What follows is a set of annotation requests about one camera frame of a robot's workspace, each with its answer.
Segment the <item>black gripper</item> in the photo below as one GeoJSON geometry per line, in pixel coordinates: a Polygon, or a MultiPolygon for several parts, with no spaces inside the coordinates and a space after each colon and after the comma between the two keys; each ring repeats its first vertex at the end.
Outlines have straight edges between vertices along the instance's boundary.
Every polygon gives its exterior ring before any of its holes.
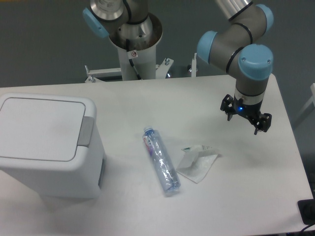
{"type": "Polygon", "coordinates": [[[262,100],[259,103],[253,105],[247,105],[243,103],[243,100],[237,99],[227,94],[221,102],[220,110],[227,115],[227,120],[230,121],[233,115],[239,115],[255,127],[254,135],[258,132],[267,132],[271,126],[272,115],[269,113],[261,114],[262,100]]]}

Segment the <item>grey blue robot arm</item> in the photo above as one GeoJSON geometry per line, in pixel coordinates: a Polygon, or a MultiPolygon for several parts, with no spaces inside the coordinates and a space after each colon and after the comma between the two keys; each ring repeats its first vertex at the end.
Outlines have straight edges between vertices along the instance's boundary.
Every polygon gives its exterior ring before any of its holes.
{"type": "Polygon", "coordinates": [[[220,106],[227,119],[239,115],[255,127],[255,133],[267,132],[272,116],[260,109],[274,57],[268,47],[256,41],[272,27],[273,12],[251,0],[218,0],[216,3],[230,27],[223,33],[204,33],[197,44],[197,56],[236,80],[234,95],[226,95],[220,106]]]}

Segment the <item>second grey blue robot arm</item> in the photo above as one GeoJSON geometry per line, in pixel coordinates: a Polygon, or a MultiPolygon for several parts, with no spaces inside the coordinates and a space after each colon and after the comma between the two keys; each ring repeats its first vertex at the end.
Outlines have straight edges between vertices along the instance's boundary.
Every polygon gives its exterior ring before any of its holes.
{"type": "Polygon", "coordinates": [[[96,36],[106,38],[124,24],[144,22],[149,7],[146,0],[92,0],[82,15],[96,36]]]}

